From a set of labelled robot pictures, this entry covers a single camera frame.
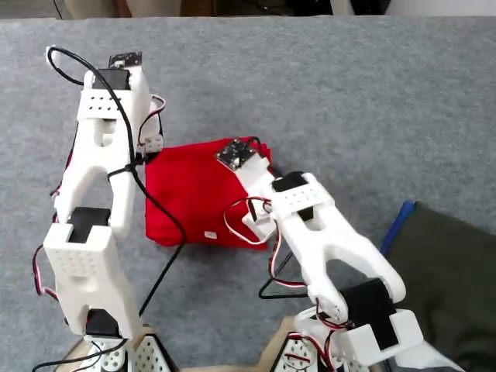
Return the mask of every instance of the blue edge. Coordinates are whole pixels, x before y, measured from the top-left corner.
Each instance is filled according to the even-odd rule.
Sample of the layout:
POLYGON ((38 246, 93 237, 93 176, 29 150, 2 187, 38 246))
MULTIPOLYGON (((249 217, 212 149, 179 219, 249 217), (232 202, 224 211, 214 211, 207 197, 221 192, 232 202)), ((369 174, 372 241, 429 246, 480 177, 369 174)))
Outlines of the blue edge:
POLYGON ((387 232, 386 237, 382 241, 380 252, 387 256, 389 249, 391 248, 391 243, 393 242, 396 235, 399 233, 401 226, 406 221, 406 219, 415 211, 415 202, 412 200, 407 200, 401 206, 400 212, 396 216, 391 228, 387 232))

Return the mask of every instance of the white plastic part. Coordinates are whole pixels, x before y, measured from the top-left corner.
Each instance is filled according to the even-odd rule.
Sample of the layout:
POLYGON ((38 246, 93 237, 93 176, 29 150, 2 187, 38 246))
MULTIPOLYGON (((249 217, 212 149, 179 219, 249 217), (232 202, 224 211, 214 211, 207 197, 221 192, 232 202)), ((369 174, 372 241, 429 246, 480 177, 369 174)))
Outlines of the white plastic part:
POLYGON ((426 341, 417 347, 399 353, 395 357, 395 360, 399 367, 404 368, 417 368, 423 370, 426 368, 451 367, 459 372, 464 372, 462 367, 446 358, 426 341))
MULTIPOLYGON (((131 123, 133 146, 137 148, 137 133, 149 113, 151 98, 141 66, 130 67, 130 91, 115 91, 131 123)), ((114 101, 103 89, 92 89, 95 76, 90 71, 84 76, 84 89, 77 119, 79 125, 74 141, 71 163, 64 172, 55 208, 61 222, 67 222, 74 208, 81 204, 84 193, 98 173, 110 173, 129 163, 129 145, 126 124, 116 111, 114 101)), ((114 194, 109 225, 117 238, 129 231, 135 194, 130 172, 110 178, 114 194)))
POLYGON ((269 186, 263 196, 272 200, 271 217, 300 263, 310 299, 318 299, 334 322, 348 320, 346 303, 327 275, 328 260, 342 260, 368 277, 379 277, 394 303, 405 298, 405 284, 396 270, 346 221, 315 177, 303 177, 308 184, 284 192, 269 186), (308 207, 314 218, 305 222, 297 211, 308 207))
MULTIPOLYGON (((318 358, 319 355, 317 354, 317 350, 310 342, 288 339, 283 350, 280 352, 279 359, 273 372, 296 372, 299 370, 304 372, 318 372, 318 358), (310 362, 293 358, 291 357, 291 354, 308 358, 310 359, 310 362)), ((343 367, 344 372, 369 372, 367 367, 361 366, 357 362, 344 360, 339 356, 332 356, 331 361, 335 370, 343 367)))
POLYGON ((423 342, 424 337, 413 312, 398 309, 389 319, 398 338, 398 345, 380 350, 374 332, 367 324, 335 334, 331 343, 332 354, 345 360, 354 360, 363 366, 371 366, 423 342))
MULTIPOLYGON (((102 349, 109 349, 113 345, 103 342, 97 342, 98 346, 102 349)), ((87 355, 97 353, 98 349, 92 346, 87 355)), ((125 363, 125 355, 128 353, 128 372, 172 372, 167 365, 165 356, 157 344, 153 336, 143 337, 143 341, 138 346, 136 351, 129 350, 128 347, 116 350, 112 353, 107 353, 93 366, 84 370, 84 372, 116 372, 125 363)), ((98 358, 91 358, 81 363, 79 367, 86 367, 92 365, 98 358)))
POLYGON ((145 336, 133 357, 133 372, 172 372, 152 336, 145 336))
POLYGON ((117 372, 126 362, 126 350, 121 348, 111 353, 104 354, 100 359, 100 366, 105 372, 117 372))
POLYGON ((68 242, 72 229, 71 224, 54 223, 43 242, 71 331, 83 335, 88 310, 100 308, 117 321, 123 338, 134 339, 142 325, 132 288, 119 265, 112 229, 93 226, 84 244, 68 242))
POLYGON ((164 148, 164 138, 160 134, 145 139, 145 153, 159 153, 164 148))
POLYGON ((307 346, 301 340, 289 339, 279 358, 279 361, 274 368, 274 372, 295 372, 297 370, 306 370, 306 372, 317 372, 317 351, 313 346, 307 346), (298 360, 291 355, 308 358, 310 361, 305 362, 298 360))
MULTIPOLYGON (((249 160, 238 168, 234 174, 245 189, 248 196, 263 196, 263 192, 268 184, 272 183, 274 176, 267 170, 269 160, 255 153, 249 160)), ((253 202, 257 221, 253 221, 251 213, 243 216, 241 221, 259 238, 264 239, 275 230, 275 223, 264 211, 263 203, 253 202)))

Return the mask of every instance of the dark green cloth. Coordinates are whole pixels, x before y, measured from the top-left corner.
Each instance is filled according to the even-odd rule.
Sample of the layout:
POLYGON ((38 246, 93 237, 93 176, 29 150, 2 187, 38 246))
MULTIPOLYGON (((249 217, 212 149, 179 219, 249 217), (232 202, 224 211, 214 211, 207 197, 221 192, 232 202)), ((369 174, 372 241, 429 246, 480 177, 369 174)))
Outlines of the dark green cloth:
POLYGON ((425 339, 465 370, 496 371, 496 236, 416 203, 389 252, 425 339))

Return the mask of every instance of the white label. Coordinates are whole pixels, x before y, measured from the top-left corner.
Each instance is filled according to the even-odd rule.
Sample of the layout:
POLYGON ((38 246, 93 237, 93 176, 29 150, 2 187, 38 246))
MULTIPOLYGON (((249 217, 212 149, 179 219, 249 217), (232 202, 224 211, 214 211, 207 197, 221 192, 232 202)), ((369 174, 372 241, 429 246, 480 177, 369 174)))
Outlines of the white label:
POLYGON ((205 238, 217 239, 217 233, 213 231, 205 231, 205 238))

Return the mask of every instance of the white wire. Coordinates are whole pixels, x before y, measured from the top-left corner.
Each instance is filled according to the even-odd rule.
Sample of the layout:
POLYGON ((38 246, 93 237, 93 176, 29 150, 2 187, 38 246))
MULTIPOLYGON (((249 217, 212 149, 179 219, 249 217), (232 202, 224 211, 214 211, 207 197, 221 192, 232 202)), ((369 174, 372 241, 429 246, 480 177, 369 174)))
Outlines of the white wire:
POLYGON ((158 114, 159 112, 162 112, 165 109, 165 99, 163 99, 159 95, 151 95, 151 97, 153 99, 156 99, 157 101, 162 102, 162 105, 155 108, 151 113, 149 113, 148 116, 146 117, 145 121, 148 120, 149 118, 151 118, 152 116, 158 114))
POLYGON ((276 246, 274 247, 274 252, 272 253, 272 261, 270 262, 270 276, 273 278, 273 280, 279 284, 282 285, 283 287, 287 288, 306 288, 306 284, 299 284, 299 283, 284 283, 283 281, 280 281, 277 279, 276 274, 275 274, 275 266, 276 266, 276 259, 277 259, 277 254, 279 253, 279 249, 281 248, 281 243, 282 243, 282 233, 279 230, 279 227, 277 226, 276 222, 276 230, 277 230, 277 242, 276 246))
POLYGON ((36 286, 39 288, 42 295, 52 294, 56 297, 57 293, 52 288, 44 287, 42 285, 41 271, 40 271, 40 267, 38 266, 38 253, 40 253, 41 250, 44 250, 44 249, 45 249, 45 247, 42 246, 37 252, 35 252, 34 262, 35 262, 35 270, 36 270, 36 277, 35 277, 36 286))
MULTIPOLYGON (((261 202, 263 202, 264 200, 261 200, 263 198, 260 198, 260 199, 257 199, 257 198, 254 198, 254 197, 251 197, 252 200, 260 200, 261 202)), ((248 198, 244 198, 244 199, 241 199, 241 200, 238 200, 238 201, 235 201, 234 203, 232 203, 231 205, 229 205, 226 209, 224 209, 224 213, 223 213, 223 217, 224 217, 224 224, 226 225, 227 229, 233 233, 234 235, 236 235, 238 238, 240 238, 243 242, 247 242, 248 244, 251 244, 252 246, 259 246, 260 244, 265 244, 269 239, 270 237, 272 236, 272 232, 270 232, 269 234, 267 234, 267 236, 265 236, 262 240, 259 240, 258 242, 254 242, 248 238, 246 238, 243 234, 241 234, 240 232, 237 232, 233 227, 231 227, 231 225, 227 222, 227 210, 229 208, 232 208, 232 207, 235 207, 237 206, 240 202, 244 202, 245 200, 250 200, 250 197, 248 198)))

